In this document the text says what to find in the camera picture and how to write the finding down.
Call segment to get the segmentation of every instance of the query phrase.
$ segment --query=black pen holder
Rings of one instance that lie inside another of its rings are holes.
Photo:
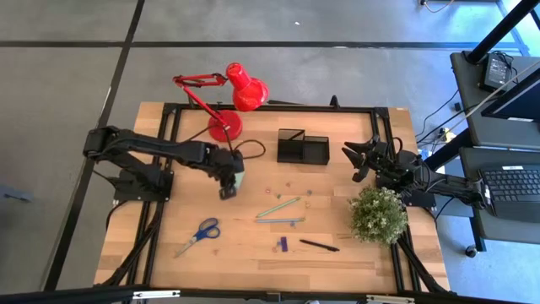
[[[305,136],[305,130],[279,129],[278,162],[327,165],[330,160],[328,137]]]

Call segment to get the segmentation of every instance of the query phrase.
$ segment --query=blue scissors handle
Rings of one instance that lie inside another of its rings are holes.
[[[221,231],[217,227],[218,223],[218,219],[216,218],[209,218],[201,223],[199,225],[199,231],[194,235],[197,241],[203,238],[217,238],[221,234]]]

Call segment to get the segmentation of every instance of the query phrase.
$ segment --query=red desk lamp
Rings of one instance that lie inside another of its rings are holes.
[[[232,83],[233,103],[238,111],[253,111],[262,105],[268,98],[268,87],[259,79],[250,77],[247,71],[237,62],[231,63],[226,71],[228,79]],[[204,81],[204,79],[214,79],[214,81]],[[223,110],[214,111],[204,101],[202,101],[189,87],[201,88],[203,86],[223,86],[227,80],[220,73],[175,76],[173,82],[186,92],[190,102],[193,100],[210,115],[208,120],[208,132],[213,139],[225,142],[227,134],[233,140],[240,136],[242,132],[242,120],[235,111]]]

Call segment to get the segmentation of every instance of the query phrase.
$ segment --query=scissors blade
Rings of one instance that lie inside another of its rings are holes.
[[[176,252],[176,254],[175,254],[175,256],[174,256],[173,258],[178,258],[178,257],[180,257],[180,255],[183,254],[187,249],[189,249],[189,247],[193,246],[193,244],[195,244],[196,241],[197,241],[197,238],[196,238],[196,237],[192,237],[192,238],[189,240],[189,242],[188,242],[186,245],[184,245],[184,247],[183,247],[181,250],[179,250],[179,251]]]

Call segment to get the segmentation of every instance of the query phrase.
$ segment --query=scissors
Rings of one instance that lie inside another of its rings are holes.
[[[193,237],[189,240],[189,242],[184,245],[184,247],[176,252],[176,255],[174,258],[178,258],[181,254],[183,254],[189,247],[193,246],[198,241],[201,241],[204,238],[217,238],[221,231],[217,227],[218,225],[218,219],[216,218],[209,218],[205,219],[201,225],[199,225],[199,231],[197,231],[196,234],[193,235]]]

